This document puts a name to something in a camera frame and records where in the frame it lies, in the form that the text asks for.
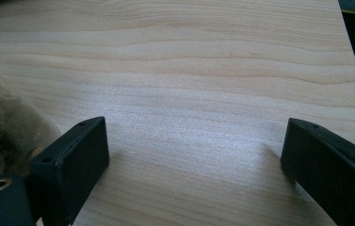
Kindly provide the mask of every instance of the bag of brown objects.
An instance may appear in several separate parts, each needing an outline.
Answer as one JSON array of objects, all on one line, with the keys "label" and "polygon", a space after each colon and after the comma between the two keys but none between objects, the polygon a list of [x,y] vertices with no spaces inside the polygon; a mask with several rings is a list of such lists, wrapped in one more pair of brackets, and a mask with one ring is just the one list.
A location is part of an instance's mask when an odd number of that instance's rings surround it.
[{"label": "bag of brown objects", "polygon": [[0,175],[26,176],[30,159],[58,137],[57,127],[0,77]]}]

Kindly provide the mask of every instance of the wood grain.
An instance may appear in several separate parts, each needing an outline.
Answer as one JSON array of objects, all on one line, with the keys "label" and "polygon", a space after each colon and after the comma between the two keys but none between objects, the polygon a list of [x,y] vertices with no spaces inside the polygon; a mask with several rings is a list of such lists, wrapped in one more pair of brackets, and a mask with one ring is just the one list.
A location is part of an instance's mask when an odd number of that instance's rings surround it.
[{"label": "wood grain", "polygon": [[290,117],[355,143],[335,0],[10,1],[0,74],[63,132],[106,117],[75,225],[334,225],[279,158]]}]

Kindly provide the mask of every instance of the table surface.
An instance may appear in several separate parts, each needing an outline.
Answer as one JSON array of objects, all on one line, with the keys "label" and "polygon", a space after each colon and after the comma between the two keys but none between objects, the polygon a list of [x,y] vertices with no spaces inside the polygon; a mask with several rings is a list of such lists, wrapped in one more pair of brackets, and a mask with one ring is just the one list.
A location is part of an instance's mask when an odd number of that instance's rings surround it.
[{"label": "table surface", "polygon": [[355,143],[336,0],[15,0],[0,74],[62,132],[105,116],[75,225],[334,225],[282,173],[288,118]]}]

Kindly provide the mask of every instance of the black plastic part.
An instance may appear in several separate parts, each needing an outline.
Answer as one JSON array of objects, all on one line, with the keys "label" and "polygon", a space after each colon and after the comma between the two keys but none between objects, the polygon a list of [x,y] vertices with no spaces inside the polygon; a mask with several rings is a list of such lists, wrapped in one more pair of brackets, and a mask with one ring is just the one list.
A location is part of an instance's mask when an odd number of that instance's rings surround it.
[{"label": "black plastic part", "polygon": [[105,118],[76,124],[30,162],[31,185],[42,187],[46,226],[73,224],[109,164]]},{"label": "black plastic part", "polygon": [[310,122],[289,119],[282,170],[337,225],[355,225],[355,145]]},{"label": "black plastic part", "polygon": [[0,176],[0,225],[36,225],[30,212],[24,178],[21,176]]}]

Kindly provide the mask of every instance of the plastic bag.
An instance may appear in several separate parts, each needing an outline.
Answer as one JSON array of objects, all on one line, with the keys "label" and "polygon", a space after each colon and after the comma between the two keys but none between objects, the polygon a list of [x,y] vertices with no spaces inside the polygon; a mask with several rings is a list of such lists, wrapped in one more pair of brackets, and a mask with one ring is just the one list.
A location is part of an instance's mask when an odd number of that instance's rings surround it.
[{"label": "plastic bag", "polygon": [[0,77],[0,175],[26,176],[30,159],[58,137],[57,127]]}]

